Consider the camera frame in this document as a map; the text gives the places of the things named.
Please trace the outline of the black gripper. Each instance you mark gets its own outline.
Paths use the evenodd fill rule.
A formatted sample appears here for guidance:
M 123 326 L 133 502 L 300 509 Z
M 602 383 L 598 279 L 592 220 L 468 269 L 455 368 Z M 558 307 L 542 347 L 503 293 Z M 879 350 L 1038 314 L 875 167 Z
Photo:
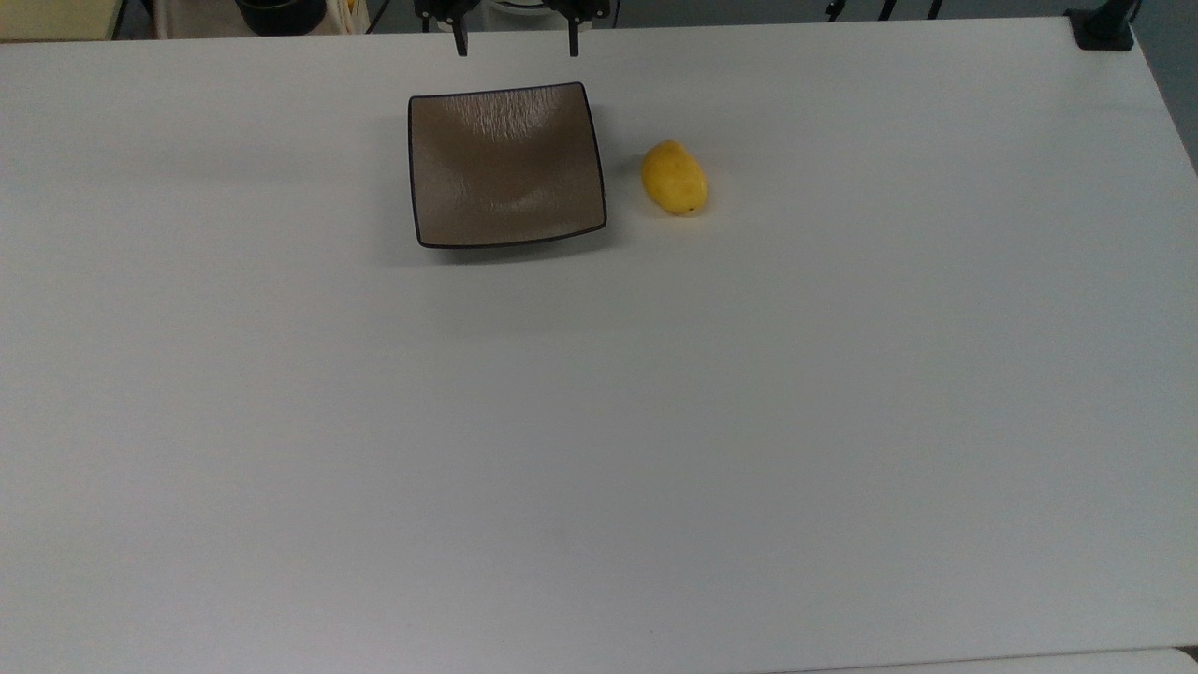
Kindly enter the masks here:
M 468 55 L 468 31 L 465 17 L 480 5 L 488 5 L 509 14 L 540 16 L 555 13 L 565 18 L 569 55 L 580 55 L 580 25 L 594 19 L 610 18 L 612 1 L 416 1 L 415 14 L 422 22 L 452 24 L 458 56 Z

